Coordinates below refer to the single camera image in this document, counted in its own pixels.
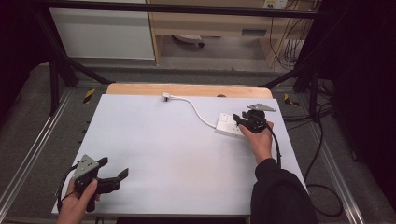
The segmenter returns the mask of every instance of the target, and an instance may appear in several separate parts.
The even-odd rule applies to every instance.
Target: silver floor strip
[[[38,135],[37,139],[33,143],[23,162],[21,163],[20,168],[17,173],[14,175],[12,180],[9,182],[6,190],[0,198],[0,223],[3,222],[6,214],[17,197],[21,187],[23,186],[24,181],[32,170],[35,161],[40,155],[41,150],[46,144],[47,140],[50,137],[50,134],[55,127],[56,123],[59,120],[59,117],[64,112],[64,109],[68,103],[69,97],[74,91],[74,88],[66,88],[60,100],[60,105],[58,110],[52,117],[47,119],[46,124]]]
[[[308,100],[304,96],[297,95],[297,97],[299,98],[299,102],[303,107],[304,112],[307,114],[309,105]],[[310,122],[310,125],[315,134],[317,142],[319,142],[320,128],[318,124]],[[320,155],[326,165],[330,178],[332,179],[334,188],[344,204],[344,210],[349,222],[352,224],[363,224],[364,220],[361,215],[361,210],[359,210],[359,207],[356,205],[355,199],[353,198],[349,187],[347,186],[347,182],[345,181],[336,161],[334,160],[325,139],[323,139]]]

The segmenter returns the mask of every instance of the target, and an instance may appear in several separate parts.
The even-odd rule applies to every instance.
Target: black sleeve
[[[252,224],[318,223],[314,206],[296,175],[267,159],[256,167],[256,177],[250,205]]]

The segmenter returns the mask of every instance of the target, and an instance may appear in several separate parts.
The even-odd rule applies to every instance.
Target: white tabletop
[[[282,168],[295,173],[304,185],[276,100],[187,98],[213,124],[219,113],[241,115],[248,105],[262,103],[274,108],[276,112],[266,112],[266,117],[275,124]],[[84,154],[94,160],[108,157],[108,164],[99,170],[101,178],[129,168],[120,190],[102,195],[95,214],[250,215],[257,164],[248,142],[215,133],[186,102],[163,103],[161,96],[102,95],[73,164]]]

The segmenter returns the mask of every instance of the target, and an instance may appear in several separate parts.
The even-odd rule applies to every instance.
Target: gray carpet
[[[100,75],[119,82],[155,82],[155,83],[191,83],[191,84],[223,84],[223,85],[248,85],[256,86],[266,83],[280,74],[267,74],[260,76],[254,72],[189,72],[187,70],[106,70],[96,68]],[[293,80],[289,80],[282,87],[288,87]],[[11,177],[17,171],[30,146],[35,141],[40,129],[43,127],[47,115],[50,112],[48,70],[38,67],[25,85],[21,100],[10,111],[7,120],[3,122],[0,130],[0,164],[1,179],[0,192],[3,192]],[[106,91],[106,87],[98,87],[88,105],[82,103],[89,85],[87,84],[74,89],[72,98],[62,114],[57,126],[53,130],[49,141],[43,148],[41,155],[35,163],[31,173],[24,183],[14,204],[12,204],[7,218],[31,217],[50,218],[55,217],[50,213],[55,203],[55,191],[63,173],[69,168],[74,160],[79,142],[84,137],[83,130],[89,128],[88,120],[91,120],[98,104],[99,97]],[[299,106],[285,105],[283,103],[284,88],[273,89],[274,97],[278,100],[283,115],[302,115],[304,111]],[[295,95],[288,91],[290,98]],[[337,119],[327,117],[323,119],[324,136],[332,149],[337,163],[341,167],[359,209],[367,223],[396,223],[394,211],[379,190],[371,177],[366,165],[355,162],[350,156],[350,147],[339,128]],[[298,123],[288,123],[291,128]],[[317,143],[313,137],[309,125],[305,124],[297,129],[289,131],[290,140],[296,153],[297,161],[303,173],[315,154]],[[332,181],[324,166],[321,157],[315,163],[308,183],[322,184],[332,188]],[[312,200],[318,208],[329,213],[337,210],[337,201],[327,191],[312,190]],[[321,223],[348,223],[343,213],[340,217],[325,217],[318,215]]]

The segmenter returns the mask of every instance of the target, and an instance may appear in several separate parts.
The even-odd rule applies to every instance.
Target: person's right hand
[[[267,124],[271,127],[271,129],[274,127],[273,122],[267,121]],[[260,133],[253,133],[242,124],[239,124],[238,127],[242,134],[249,141],[258,164],[266,159],[272,158],[272,135],[267,128]]]

